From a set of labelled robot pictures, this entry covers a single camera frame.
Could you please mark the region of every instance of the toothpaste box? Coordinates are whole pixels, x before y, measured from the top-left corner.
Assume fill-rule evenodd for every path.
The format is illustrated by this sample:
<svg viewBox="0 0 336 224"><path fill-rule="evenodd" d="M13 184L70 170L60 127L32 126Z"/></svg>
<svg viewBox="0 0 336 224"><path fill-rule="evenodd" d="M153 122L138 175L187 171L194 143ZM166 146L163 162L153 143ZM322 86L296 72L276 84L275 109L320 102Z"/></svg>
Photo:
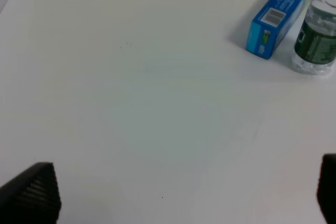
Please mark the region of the toothpaste box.
<svg viewBox="0 0 336 224"><path fill-rule="evenodd" d="M269 0L251 23L246 49L269 59L307 0Z"/></svg>

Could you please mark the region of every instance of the black mesh object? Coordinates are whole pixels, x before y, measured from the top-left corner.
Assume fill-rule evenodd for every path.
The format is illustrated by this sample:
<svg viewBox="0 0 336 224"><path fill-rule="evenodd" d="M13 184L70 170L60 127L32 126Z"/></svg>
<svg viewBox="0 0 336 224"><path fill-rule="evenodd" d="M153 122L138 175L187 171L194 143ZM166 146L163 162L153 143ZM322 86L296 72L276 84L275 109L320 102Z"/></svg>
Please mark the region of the black mesh object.
<svg viewBox="0 0 336 224"><path fill-rule="evenodd" d="M323 156L317 199L328 224L336 223L336 154Z"/></svg>
<svg viewBox="0 0 336 224"><path fill-rule="evenodd" d="M60 209L52 163L37 163L0 188L1 224L55 224Z"/></svg>

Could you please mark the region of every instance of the white tabletop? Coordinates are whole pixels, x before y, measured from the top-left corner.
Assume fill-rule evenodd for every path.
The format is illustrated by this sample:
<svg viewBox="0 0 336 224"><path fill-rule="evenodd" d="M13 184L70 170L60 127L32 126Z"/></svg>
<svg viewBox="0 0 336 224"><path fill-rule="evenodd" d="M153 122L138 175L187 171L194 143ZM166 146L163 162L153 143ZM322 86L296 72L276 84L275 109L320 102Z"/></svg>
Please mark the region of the white tabletop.
<svg viewBox="0 0 336 224"><path fill-rule="evenodd" d="M0 183L54 162L61 224L325 223L336 76L244 50L266 0L9 0Z"/></svg>

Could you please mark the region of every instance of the barcode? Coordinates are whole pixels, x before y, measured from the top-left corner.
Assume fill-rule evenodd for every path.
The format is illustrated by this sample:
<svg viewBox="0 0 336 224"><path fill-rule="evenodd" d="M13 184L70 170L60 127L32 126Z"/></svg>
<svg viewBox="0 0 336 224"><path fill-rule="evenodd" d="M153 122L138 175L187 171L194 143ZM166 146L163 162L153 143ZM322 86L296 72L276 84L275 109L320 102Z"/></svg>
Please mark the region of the barcode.
<svg viewBox="0 0 336 224"><path fill-rule="evenodd" d="M270 8L261 21L271 26L278 27L285 16L286 13Z"/></svg>

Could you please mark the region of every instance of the water bottle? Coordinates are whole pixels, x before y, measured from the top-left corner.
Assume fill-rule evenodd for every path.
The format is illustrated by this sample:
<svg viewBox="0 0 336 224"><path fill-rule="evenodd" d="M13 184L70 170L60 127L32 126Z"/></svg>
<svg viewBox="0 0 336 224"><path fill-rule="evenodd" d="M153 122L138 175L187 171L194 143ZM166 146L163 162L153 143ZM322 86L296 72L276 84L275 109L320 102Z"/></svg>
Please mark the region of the water bottle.
<svg viewBox="0 0 336 224"><path fill-rule="evenodd" d="M327 74L336 58L336 0L311 0L291 57L295 70Z"/></svg>

